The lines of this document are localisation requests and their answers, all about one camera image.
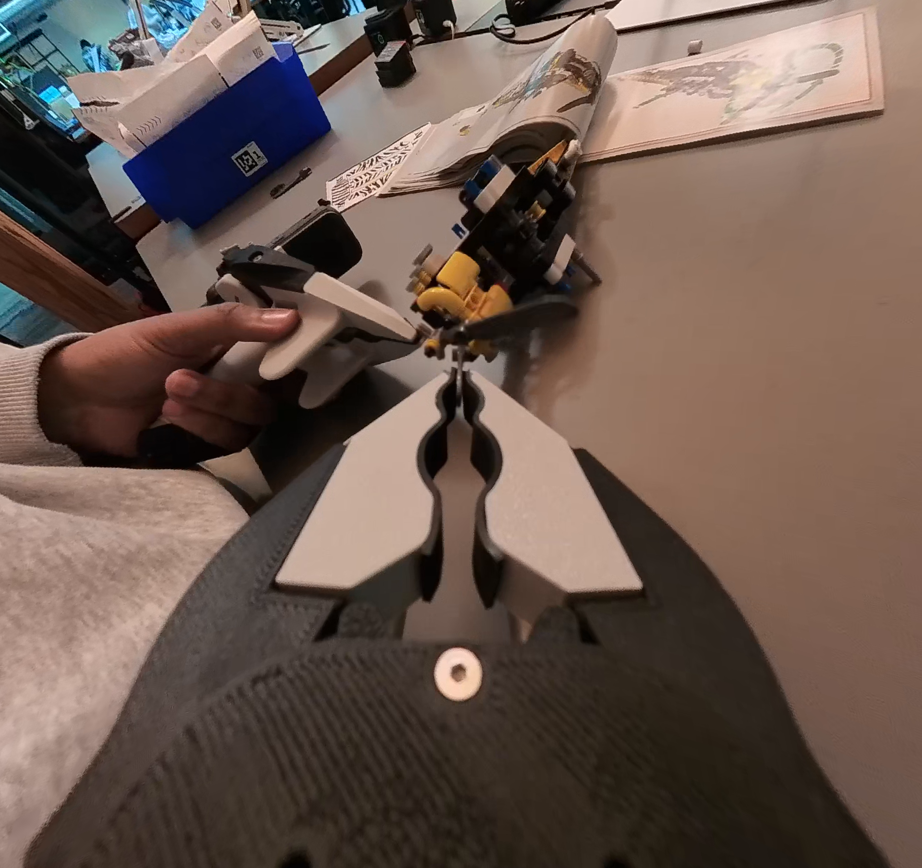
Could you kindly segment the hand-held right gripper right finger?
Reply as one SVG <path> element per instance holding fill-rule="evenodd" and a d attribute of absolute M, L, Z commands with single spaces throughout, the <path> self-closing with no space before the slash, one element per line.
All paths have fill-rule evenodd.
<path fill-rule="evenodd" d="M 476 371 L 459 393 L 481 480 L 472 571 L 487 609 L 501 606 L 511 640 L 539 617 L 582 602 L 635 599 L 643 582 L 569 442 Z"/>

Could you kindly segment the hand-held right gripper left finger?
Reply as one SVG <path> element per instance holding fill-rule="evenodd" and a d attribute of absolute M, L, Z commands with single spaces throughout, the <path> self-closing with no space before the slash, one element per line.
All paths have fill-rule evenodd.
<path fill-rule="evenodd" d="M 444 372 L 347 441 L 277 586 L 344 600 L 433 598 L 444 559 L 435 477 L 456 401 L 456 372 Z"/>

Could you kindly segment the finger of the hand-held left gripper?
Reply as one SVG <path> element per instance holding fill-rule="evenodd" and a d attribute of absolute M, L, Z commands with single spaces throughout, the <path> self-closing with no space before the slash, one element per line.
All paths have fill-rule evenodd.
<path fill-rule="evenodd" d="M 330 342 L 369 342 L 391 340 L 417 342 L 421 334 L 393 308 L 326 274 L 310 276 L 300 287 L 267 286 L 276 307 L 298 312 L 300 323 L 288 337 L 270 345 L 259 374 L 275 381 L 298 367 L 302 358 L 312 355 Z"/>
<path fill-rule="evenodd" d="M 306 410 L 319 408 L 332 401 L 364 369 L 403 358 L 416 349 L 416 341 L 369 342 L 355 339 L 351 342 L 330 342 L 299 362 L 304 382 L 298 406 Z"/>

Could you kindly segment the lego helicopter model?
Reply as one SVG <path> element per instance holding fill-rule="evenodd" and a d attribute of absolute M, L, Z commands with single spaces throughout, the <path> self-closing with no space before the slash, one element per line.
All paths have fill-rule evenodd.
<path fill-rule="evenodd" d="M 487 318 L 548 295 L 570 299 L 576 272 L 601 284 L 562 226 L 581 151 L 579 140 L 563 140 L 517 170 L 491 156 L 464 183 L 455 248 L 428 244 L 412 262 L 407 290 L 422 346 L 454 318 Z"/>

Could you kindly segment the person's left hand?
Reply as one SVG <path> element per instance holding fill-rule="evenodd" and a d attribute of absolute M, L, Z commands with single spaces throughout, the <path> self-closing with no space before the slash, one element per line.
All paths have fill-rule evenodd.
<path fill-rule="evenodd" d="M 299 326 L 296 311 L 236 303 L 124 324 L 63 345 L 39 373 L 45 437 L 77 454 L 134 459 L 137 438 L 164 419 L 233 454 L 273 418 L 271 398 L 200 369 L 239 342 L 276 342 Z"/>

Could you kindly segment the zebra striped sticker sheet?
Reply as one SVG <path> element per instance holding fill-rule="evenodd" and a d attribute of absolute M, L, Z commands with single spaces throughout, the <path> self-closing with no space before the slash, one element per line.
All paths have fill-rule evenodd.
<path fill-rule="evenodd" d="M 328 181 L 326 202 L 343 213 L 379 195 L 431 129 L 431 123 L 413 129 Z"/>

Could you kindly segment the blue plastic bin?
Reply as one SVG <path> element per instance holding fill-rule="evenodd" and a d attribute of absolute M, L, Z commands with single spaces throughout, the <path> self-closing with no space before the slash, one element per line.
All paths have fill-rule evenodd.
<path fill-rule="evenodd" d="M 161 220 L 199 228 L 331 129 L 291 44 L 122 165 Z"/>

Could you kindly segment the white paper bags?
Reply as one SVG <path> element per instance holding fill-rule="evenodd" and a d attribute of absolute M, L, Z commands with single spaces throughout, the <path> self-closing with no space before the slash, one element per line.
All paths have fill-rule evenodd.
<path fill-rule="evenodd" d="M 277 58 L 255 12 L 233 22 L 210 3 L 159 63 L 88 72 L 67 84 L 78 123 L 132 159 Z"/>

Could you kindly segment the brown wooden board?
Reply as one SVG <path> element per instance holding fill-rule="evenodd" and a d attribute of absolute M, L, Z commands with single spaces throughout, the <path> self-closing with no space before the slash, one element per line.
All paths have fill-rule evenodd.
<path fill-rule="evenodd" d="M 158 289 L 127 300 L 79 265 L 1 214 L 1 283 L 82 332 L 166 314 Z"/>

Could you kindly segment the printed picture board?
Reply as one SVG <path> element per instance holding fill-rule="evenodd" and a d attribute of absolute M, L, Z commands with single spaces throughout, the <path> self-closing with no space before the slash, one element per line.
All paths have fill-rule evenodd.
<path fill-rule="evenodd" d="M 878 16 L 868 7 L 610 75 L 581 162 L 842 122 L 884 105 Z"/>

